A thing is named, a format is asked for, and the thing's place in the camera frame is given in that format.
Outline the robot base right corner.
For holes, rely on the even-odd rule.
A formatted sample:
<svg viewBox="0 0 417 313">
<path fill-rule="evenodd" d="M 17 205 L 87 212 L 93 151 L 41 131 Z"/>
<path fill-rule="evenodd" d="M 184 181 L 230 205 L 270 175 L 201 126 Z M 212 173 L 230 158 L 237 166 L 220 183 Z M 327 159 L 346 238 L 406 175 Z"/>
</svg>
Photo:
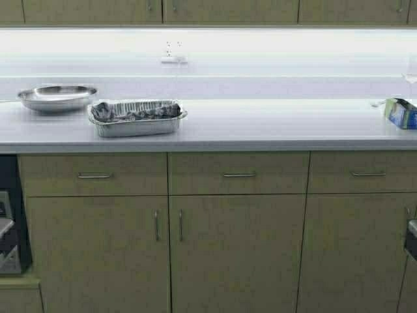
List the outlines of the robot base right corner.
<svg viewBox="0 0 417 313">
<path fill-rule="evenodd" d="M 404 249 L 414 259 L 417 260 L 417 230 L 416 219 L 408 221 Z"/>
</svg>

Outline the robot base left corner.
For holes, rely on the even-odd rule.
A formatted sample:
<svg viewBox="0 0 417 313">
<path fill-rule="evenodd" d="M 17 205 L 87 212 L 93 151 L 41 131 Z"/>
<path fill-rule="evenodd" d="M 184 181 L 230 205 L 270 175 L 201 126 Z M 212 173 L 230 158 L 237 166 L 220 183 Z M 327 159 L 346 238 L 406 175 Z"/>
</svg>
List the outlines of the robot base left corner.
<svg viewBox="0 0 417 313">
<path fill-rule="evenodd" d="M 1 219 L 1 267 L 8 260 L 9 254 L 16 246 L 16 228 L 12 219 Z"/>
</svg>

